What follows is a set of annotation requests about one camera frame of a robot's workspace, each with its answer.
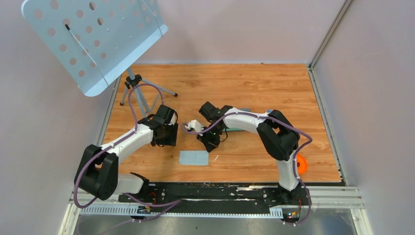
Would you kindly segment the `light blue cleaning cloth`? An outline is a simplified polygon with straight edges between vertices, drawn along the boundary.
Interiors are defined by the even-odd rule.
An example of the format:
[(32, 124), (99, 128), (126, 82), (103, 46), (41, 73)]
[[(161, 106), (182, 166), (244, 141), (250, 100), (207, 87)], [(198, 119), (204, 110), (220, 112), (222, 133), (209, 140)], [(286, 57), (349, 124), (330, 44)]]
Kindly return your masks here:
[(209, 163), (209, 153), (201, 150), (180, 151), (180, 165), (206, 166)]

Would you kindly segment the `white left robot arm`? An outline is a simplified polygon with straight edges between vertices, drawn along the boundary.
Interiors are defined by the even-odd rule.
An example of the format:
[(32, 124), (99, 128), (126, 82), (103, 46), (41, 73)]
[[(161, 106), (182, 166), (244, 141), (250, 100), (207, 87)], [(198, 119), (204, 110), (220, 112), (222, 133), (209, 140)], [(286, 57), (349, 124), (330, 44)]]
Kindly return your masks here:
[(119, 138), (101, 146), (87, 146), (74, 178), (75, 187), (100, 200), (129, 193), (136, 201), (145, 202), (150, 196), (149, 180), (138, 173), (121, 174), (119, 166), (148, 144), (175, 146), (177, 119), (177, 112), (162, 104), (155, 114), (137, 120), (135, 126)]

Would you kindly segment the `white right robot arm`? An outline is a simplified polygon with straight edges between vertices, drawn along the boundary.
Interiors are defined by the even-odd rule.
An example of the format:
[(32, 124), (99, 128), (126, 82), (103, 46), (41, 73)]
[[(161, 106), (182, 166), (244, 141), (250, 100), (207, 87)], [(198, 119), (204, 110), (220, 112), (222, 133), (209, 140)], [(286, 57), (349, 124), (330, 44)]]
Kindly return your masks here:
[(192, 120), (187, 130), (198, 132), (197, 139), (211, 152), (218, 147), (220, 135), (227, 128), (237, 128), (259, 135), (267, 153), (277, 161), (279, 172), (279, 197), (285, 204), (292, 204), (299, 198), (298, 171), (293, 167), (294, 152), (299, 146), (300, 136), (292, 130), (291, 123), (278, 110), (271, 113), (251, 113), (229, 105), (221, 109), (206, 102), (199, 113), (210, 123), (203, 126)]

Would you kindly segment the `grey glasses case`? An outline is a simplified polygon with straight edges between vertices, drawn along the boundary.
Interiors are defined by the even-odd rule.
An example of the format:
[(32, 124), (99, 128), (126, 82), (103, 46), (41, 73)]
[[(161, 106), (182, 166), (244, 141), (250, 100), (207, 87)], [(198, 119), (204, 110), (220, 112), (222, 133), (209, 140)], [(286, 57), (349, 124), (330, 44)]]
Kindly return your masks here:
[(253, 117), (249, 115), (239, 114), (240, 110), (231, 108), (225, 114), (227, 115), (223, 122), (227, 128), (237, 128), (249, 132), (255, 132)]

